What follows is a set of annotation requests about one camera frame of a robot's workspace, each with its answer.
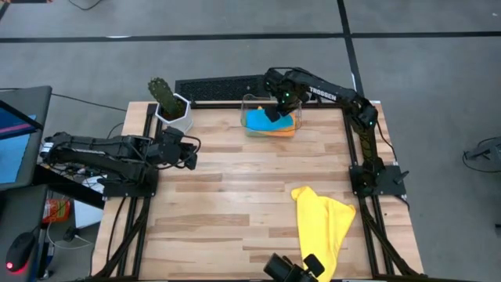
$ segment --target monitor screen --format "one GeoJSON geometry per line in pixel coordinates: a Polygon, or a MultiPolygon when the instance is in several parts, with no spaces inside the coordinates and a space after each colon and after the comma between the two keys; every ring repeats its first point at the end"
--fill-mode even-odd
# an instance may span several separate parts
{"type": "Polygon", "coordinates": [[[33,119],[0,101],[0,139],[36,132],[41,125],[33,119]]]}

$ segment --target potted cactus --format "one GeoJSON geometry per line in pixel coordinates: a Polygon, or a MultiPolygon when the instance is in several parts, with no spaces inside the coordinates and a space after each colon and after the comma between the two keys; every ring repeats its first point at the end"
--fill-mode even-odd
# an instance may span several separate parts
{"type": "Polygon", "coordinates": [[[162,78],[153,78],[148,83],[151,96],[158,102],[155,115],[167,126],[187,133],[193,126],[189,101],[172,93],[167,82],[162,78]]]}

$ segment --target white pot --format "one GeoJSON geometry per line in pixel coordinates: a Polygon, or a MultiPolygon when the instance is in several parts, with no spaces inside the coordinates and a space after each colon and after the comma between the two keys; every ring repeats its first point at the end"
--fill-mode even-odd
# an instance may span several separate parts
{"type": "Polygon", "coordinates": [[[174,96],[177,99],[180,99],[186,105],[185,114],[178,119],[175,119],[173,121],[168,121],[160,114],[161,107],[160,104],[158,104],[155,115],[167,126],[171,126],[173,128],[181,130],[183,133],[187,133],[193,127],[193,118],[191,117],[191,106],[189,105],[189,101],[187,99],[184,99],[182,96],[176,93],[174,93],[174,96]]]}

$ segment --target computer mouse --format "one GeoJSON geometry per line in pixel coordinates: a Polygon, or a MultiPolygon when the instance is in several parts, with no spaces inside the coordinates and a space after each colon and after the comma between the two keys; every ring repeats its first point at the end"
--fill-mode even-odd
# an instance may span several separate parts
{"type": "Polygon", "coordinates": [[[22,269],[28,258],[30,258],[31,250],[34,246],[34,235],[32,232],[21,233],[10,245],[5,258],[5,266],[8,270],[16,272],[22,269]]]}

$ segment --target wooden table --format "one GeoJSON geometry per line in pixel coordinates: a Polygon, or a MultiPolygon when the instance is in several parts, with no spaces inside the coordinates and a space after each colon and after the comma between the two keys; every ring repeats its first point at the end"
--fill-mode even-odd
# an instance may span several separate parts
{"type": "MultiPolygon", "coordinates": [[[[375,104],[389,141],[381,105],[375,104]]],[[[122,135],[142,135],[147,105],[129,104],[122,135]]],[[[292,189],[307,185],[319,195],[358,207],[348,175],[350,157],[341,110],[303,109],[302,126],[292,139],[245,136],[239,110],[193,110],[193,120],[189,135],[202,140],[196,170],[161,171],[151,201],[140,279],[268,279],[262,269],[273,252],[301,264],[292,189]]],[[[354,137],[359,153],[358,136],[354,137]]],[[[394,160],[378,134],[377,146],[385,162],[394,160]]],[[[93,273],[106,261],[120,201],[109,200],[104,208],[93,273]]],[[[390,196],[380,197],[380,204],[388,239],[412,268],[422,272],[407,207],[390,196]]],[[[128,200],[117,222],[111,255],[123,237],[127,211],[128,200]]],[[[375,248],[383,272],[376,239],[375,248]]],[[[126,274],[132,272],[134,251],[135,242],[129,248],[126,274]]],[[[334,278],[370,277],[357,213],[334,278]]]]}

